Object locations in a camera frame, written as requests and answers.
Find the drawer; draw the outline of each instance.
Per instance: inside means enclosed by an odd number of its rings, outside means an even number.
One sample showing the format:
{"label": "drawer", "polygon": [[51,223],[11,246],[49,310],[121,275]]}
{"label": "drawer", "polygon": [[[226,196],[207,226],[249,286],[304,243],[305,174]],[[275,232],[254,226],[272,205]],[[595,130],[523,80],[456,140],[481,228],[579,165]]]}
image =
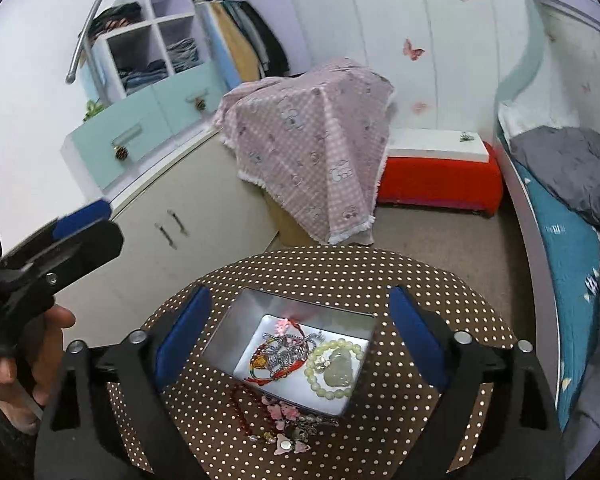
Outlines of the drawer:
{"label": "drawer", "polygon": [[[151,88],[111,105],[72,132],[70,139],[97,186],[104,190],[171,137]],[[126,148],[116,158],[115,146]]]}
{"label": "drawer", "polygon": [[[157,82],[152,85],[152,90],[171,131],[178,134],[218,109],[224,95],[224,83],[215,65],[206,62]],[[204,99],[204,110],[196,107],[199,98]]]}

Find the round table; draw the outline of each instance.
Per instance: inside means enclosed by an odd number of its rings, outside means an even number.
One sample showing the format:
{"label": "round table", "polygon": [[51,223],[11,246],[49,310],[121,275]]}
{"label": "round table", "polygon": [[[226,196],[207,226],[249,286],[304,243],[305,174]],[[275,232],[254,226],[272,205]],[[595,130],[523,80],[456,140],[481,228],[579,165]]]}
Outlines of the round table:
{"label": "round table", "polygon": [[[423,381],[389,317],[389,290],[403,283],[426,309],[452,330],[465,330],[480,343],[510,348],[515,338],[500,316],[451,272],[400,254],[357,246],[292,248],[253,256],[210,272],[167,300],[144,324],[150,328],[165,311],[178,308],[193,286],[204,283],[213,310],[178,381],[163,398],[183,438],[209,477],[215,480],[325,480],[390,478],[409,452],[438,400]],[[378,318],[349,408],[338,428],[320,427],[302,454],[273,455],[275,446],[250,442],[238,425],[226,374],[209,367],[200,354],[218,322],[244,287],[290,298],[373,313]],[[450,467],[471,459],[491,395],[484,384]],[[112,403],[135,465],[148,469],[116,386]],[[261,411],[241,400],[247,420],[263,431]]]}

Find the pink blanket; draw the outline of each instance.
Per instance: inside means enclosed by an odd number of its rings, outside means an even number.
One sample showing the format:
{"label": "pink blanket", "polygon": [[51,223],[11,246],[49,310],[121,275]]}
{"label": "pink blanket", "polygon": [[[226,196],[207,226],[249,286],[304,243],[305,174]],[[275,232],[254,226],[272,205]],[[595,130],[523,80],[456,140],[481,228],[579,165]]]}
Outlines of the pink blanket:
{"label": "pink blanket", "polygon": [[386,160],[394,88],[343,58],[298,78],[244,83],[214,124],[238,176],[264,188],[311,238],[337,244],[368,233]]}

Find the floor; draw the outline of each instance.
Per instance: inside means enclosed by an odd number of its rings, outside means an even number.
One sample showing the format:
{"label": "floor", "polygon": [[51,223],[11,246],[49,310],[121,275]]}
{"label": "floor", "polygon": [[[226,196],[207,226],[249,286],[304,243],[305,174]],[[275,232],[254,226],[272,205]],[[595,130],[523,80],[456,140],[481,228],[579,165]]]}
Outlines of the floor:
{"label": "floor", "polygon": [[[374,247],[450,270],[479,292],[519,338],[536,341],[525,247],[508,194],[492,218],[469,212],[379,206]],[[276,240],[269,248],[282,247]]]}

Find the grey blanket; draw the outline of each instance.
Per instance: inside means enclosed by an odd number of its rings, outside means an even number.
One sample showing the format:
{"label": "grey blanket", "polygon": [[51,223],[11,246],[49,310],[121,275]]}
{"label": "grey blanket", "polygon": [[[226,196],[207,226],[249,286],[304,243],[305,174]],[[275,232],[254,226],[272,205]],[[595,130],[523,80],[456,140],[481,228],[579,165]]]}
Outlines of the grey blanket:
{"label": "grey blanket", "polygon": [[[514,137],[511,154],[552,195],[600,227],[600,134],[541,126]],[[570,476],[600,440],[600,330],[580,395],[563,434]]]}

